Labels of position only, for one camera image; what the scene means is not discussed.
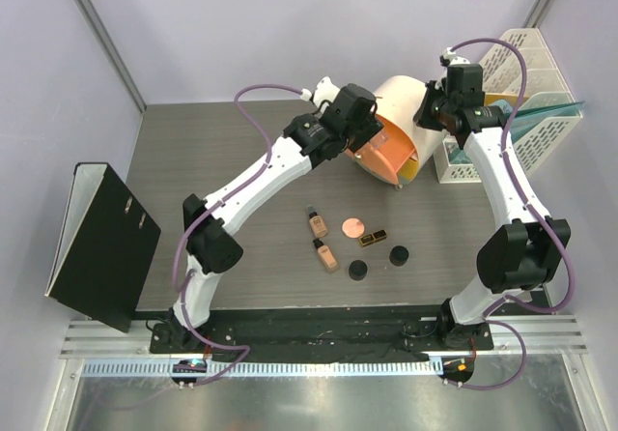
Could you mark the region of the beige foundation spray bottle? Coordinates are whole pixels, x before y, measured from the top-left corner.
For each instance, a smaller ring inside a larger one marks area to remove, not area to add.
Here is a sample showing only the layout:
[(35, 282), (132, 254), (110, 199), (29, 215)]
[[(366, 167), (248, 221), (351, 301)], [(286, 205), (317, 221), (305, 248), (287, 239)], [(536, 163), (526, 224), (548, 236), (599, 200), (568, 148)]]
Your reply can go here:
[(308, 206), (306, 208), (306, 212), (308, 215), (309, 226), (314, 234), (314, 237), (317, 239), (325, 237), (328, 233), (328, 229), (323, 218), (318, 214), (313, 206)]

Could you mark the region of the cream cylindrical drawer organizer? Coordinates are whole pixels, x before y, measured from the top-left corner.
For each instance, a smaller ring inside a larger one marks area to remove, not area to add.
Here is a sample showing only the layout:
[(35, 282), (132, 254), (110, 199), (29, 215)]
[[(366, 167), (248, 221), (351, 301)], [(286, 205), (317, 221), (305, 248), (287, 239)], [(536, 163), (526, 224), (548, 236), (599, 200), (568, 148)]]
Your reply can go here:
[[(412, 122), (411, 136), (417, 152), (420, 168), (432, 157), (445, 137), (442, 131), (422, 129), (415, 125), (413, 117), (426, 93), (426, 86), (418, 79), (405, 75), (388, 78), (374, 92), (378, 102), (377, 116), (409, 117)], [(400, 189), (406, 185), (394, 186)]]

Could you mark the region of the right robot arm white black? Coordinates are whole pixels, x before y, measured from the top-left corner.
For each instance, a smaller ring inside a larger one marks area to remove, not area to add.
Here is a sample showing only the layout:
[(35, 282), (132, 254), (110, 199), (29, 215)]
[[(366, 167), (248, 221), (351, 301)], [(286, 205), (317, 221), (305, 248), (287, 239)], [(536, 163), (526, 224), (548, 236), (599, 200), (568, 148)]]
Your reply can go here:
[(476, 257), (477, 274), (438, 311), (435, 335), (448, 350), (468, 348), (485, 328), (497, 302), (505, 302), (553, 279), (560, 247), (571, 237), (535, 197), (513, 150), (507, 116), (484, 104), (483, 69), (456, 58), (439, 81), (426, 85), (414, 116), (423, 129), (452, 135), (479, 174), (492, 206), (495, 232)]

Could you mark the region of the orange top drawer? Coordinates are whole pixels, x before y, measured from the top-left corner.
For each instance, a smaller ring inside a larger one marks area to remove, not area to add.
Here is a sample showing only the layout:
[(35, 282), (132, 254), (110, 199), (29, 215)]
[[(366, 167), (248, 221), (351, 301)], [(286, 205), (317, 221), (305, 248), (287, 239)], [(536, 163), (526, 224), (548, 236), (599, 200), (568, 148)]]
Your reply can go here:
[(410, 157), (418, 159), (418, 152), (411, 136), (412, 122), (409, 117), (394, 116), (385, 117), (378, 115), (379, 120), (383, 123), (390, 138), (378, 151), (364, 152), (358, 154), (351, 153), (346, 150), (346, 155), (354, 161), (355, 156), (370, 155), (384, 157), (392, 167), (398, 171), (402, 164)]

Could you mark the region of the clear plastic spray bottle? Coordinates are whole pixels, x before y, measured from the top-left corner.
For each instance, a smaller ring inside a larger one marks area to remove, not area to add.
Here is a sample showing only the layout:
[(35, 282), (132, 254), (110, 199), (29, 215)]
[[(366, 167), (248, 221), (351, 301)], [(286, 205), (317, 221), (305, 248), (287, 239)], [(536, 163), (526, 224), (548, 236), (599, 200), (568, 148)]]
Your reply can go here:
[(385, 129), (382, 129), (376, 135), (371, 137), (362, 147), (357, 150), (357, 153), (378, 151), (385, 143), (389, 141), (389, 134)]

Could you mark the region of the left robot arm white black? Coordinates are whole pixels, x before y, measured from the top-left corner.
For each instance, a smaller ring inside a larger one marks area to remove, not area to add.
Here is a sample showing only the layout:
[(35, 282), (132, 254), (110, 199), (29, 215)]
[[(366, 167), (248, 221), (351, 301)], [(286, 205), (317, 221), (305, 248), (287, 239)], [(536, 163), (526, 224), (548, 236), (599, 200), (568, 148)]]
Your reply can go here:
[(298, 95), (314, 110), (294, 117), (228, 185), (183, 202), (184, 232), (174, 260), (185, 257), (187, 266), (185, 277), (172, 271), (179, 297), (170, 325), (173, 342), (184, 352), (196, 352), (205, 343), (203, 325), (218, 282), (243, 255), (235, 235), (245, 221), (283, 187), (345, 151), (359, 151), (383, 128), (376, 96), (358, 85), (339, 88), (325, 77), (314, 90)]

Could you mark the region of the beige foundation bottle black cap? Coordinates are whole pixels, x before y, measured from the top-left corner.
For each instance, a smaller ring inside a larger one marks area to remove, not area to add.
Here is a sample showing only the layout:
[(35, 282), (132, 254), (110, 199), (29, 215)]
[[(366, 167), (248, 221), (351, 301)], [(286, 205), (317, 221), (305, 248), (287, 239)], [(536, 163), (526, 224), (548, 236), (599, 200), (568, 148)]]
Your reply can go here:
[(330, 273), (337, 271), (339, 264), (330, 247), (319, 238), (313, 240), (313, 246), (325, 269)]

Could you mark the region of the yellow drawer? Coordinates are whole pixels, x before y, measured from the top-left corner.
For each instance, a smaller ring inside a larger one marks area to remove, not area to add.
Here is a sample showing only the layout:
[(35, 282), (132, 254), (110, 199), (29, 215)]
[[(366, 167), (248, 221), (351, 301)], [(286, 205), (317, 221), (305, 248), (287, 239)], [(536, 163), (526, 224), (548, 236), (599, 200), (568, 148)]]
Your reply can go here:
[(408, 158), (397, 171), (398, 183), (407, 185), (417, 176), (420, 164), (417, 158)]

